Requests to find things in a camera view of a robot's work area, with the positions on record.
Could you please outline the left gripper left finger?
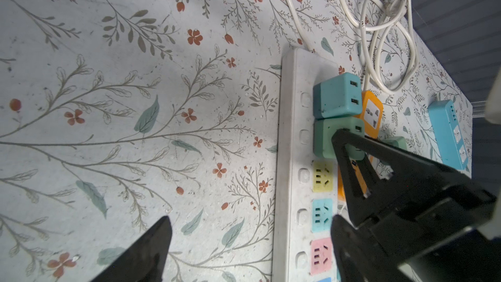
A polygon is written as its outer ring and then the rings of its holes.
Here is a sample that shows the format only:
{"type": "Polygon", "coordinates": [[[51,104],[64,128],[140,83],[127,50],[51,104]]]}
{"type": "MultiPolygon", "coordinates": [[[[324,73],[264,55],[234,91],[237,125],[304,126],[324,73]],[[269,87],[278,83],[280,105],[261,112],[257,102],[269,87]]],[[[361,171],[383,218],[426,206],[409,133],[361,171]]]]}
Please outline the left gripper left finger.
{"type": "Polygon", "coordinates": [[[161,217],[94,281],[162,281],[172,241],[170,218],[161,217]]]}

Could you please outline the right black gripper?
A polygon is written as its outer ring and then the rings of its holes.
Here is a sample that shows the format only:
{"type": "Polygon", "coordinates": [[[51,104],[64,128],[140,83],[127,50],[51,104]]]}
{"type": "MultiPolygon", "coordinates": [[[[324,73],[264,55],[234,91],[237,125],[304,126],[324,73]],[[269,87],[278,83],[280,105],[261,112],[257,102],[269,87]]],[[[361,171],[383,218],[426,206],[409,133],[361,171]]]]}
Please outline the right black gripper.
{"type": "Polygon", "coordinates": [[[350,221],[355,227],[367,222],[368,281],[409,281],[403,264],[423,281],[500,280],[500,238],[480,231],[495,215],[496,196],[462,172],[409,151],[396,149],[403,158],[383,165],[385,143],[346,129],[331,143],[350,221]]]}

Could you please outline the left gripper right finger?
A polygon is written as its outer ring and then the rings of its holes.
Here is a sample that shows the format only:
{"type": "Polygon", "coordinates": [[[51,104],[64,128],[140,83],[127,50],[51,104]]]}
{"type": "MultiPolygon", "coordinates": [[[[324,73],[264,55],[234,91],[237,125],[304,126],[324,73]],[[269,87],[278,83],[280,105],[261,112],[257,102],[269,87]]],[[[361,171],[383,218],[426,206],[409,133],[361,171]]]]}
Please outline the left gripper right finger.
{"type": "Polygon", "coordinates": [[[331,241],[342,281],[403,280],[403,273],[340,215],[332,218],[331,241]]]}

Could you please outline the teal plug adapter front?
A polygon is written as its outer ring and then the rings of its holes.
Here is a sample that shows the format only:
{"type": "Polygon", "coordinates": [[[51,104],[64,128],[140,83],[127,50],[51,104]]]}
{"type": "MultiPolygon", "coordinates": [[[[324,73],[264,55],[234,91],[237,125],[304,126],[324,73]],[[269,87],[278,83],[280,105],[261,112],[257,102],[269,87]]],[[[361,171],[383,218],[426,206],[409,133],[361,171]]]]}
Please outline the teal plug adapter front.
{"type": "Polygon", "coordinates": [[[313,114],[317,120],[361,113],[361,80],[357,75],[344,73],[313,87],[313,114]]]}

